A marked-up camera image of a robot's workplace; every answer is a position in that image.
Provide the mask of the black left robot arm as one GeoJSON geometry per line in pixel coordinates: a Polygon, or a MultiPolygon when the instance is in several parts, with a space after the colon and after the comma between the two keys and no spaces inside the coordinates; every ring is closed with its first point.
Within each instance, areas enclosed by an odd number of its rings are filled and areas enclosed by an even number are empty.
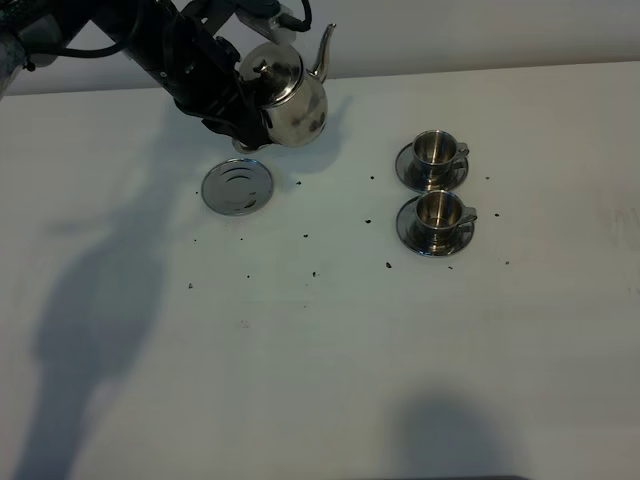
{"type": "Polygon", "coordinates": [[[242,86],[239,52],[217,31],[239,1],[4,1],[1,88],[22,70],[58,58],[94,60],[123,53],[186,115],[248,149],[271,144],[252,94],[242,86]]]}

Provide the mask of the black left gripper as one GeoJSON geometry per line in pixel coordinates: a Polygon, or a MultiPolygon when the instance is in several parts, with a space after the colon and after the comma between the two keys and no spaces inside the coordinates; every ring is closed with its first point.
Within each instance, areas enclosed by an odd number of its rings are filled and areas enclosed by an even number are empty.
{"type": "Polygon", "coordinates": [[[241,85],[235,47],[215,33],[236,12],[232,1],[142,1],[125,50],[185,114],[247,148],[272,143],[251,95],[241,85]]]}

